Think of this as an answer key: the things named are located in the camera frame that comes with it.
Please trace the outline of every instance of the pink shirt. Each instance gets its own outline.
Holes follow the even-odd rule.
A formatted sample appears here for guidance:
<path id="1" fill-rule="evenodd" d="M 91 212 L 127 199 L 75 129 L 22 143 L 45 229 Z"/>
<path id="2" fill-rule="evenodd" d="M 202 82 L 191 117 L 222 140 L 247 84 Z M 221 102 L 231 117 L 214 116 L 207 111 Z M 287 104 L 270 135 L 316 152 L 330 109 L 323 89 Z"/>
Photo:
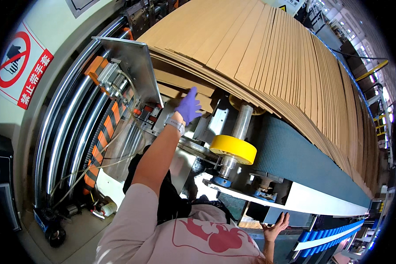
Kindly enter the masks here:
<path id="1" fill-rule="evenodd" d="M 225 213 L 192 205 L 188 218 L 157 224 L 157 195 L 133 184 L 98 243 L 96 263 L 251 263 L 264 257 L 255 241 Z"/>

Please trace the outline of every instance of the yellow wheel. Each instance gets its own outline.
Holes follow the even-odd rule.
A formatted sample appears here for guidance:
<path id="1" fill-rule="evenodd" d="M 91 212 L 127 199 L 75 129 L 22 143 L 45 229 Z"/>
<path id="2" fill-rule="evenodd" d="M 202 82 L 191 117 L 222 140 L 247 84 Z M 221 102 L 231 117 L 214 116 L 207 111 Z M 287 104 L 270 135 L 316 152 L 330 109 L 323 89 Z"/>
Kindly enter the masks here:
<path id="1" fill-rule="evenodd" d="M 218 155 L 231 156 L 245 165 L 252 165 L 257 154 L 257 149 L 253 145 L 227 135 L 215 136 L 210 150 Z"/>

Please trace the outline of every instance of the watch strap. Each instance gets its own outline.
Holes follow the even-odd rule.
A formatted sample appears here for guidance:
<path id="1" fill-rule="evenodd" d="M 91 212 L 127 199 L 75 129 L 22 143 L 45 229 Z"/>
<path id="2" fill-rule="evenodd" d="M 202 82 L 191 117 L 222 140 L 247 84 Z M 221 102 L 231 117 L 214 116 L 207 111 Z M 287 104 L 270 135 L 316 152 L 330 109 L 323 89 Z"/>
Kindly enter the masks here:
<path id="1" fill-rule="evenodd" d="M 179 132 L 180 132 L 180 136 L 183 136 L 183 134 L 185 134 L 185 126 L 181 122 L 179 122 L 179 121 L 177 121 L 177 120 L 175 120 L 173 118 L 168 118 L 166 120 L 166 122 L 164 122 L 164 124 L 165 125 L 169 124 L 169 125 L 172 125 L 175 128 L 177 128 L 179 130 Z"/>

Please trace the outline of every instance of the no gloves sign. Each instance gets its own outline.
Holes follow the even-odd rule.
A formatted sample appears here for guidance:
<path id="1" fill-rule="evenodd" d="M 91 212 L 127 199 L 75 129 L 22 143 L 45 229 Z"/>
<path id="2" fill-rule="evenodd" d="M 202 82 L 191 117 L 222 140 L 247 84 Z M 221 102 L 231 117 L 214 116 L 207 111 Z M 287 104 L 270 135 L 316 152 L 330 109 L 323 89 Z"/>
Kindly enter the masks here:
<path id="1" fill-rule="evenodd" d="M 22 22 L 0 63 L 0 94 L 27 109 L 53 55 Z"/>

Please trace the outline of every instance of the purple glove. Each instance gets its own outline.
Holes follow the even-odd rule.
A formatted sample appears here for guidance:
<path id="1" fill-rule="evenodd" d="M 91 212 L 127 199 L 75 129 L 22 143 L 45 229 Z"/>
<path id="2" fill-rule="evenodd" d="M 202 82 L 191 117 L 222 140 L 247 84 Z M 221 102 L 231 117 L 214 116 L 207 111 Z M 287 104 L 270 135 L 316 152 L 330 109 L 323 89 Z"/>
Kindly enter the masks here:
<path id="1" fill-rule="evenodd" d="M 185 121 L 186 125 L 192 121 L 192 119 L 196 117 L 200 117 L 202 113 L 197 113 L 196 111 L 201 109 L 199 105 L 199 100 L 195 100 L 195 96 L 197 95 L 197 87 L 192 87 L 189 90 L 189 93 L 180 101 L 179 106 L 174 109 L 174 111 L 178 111 L 180 115 L 183 117 L 183 121 Z"/>

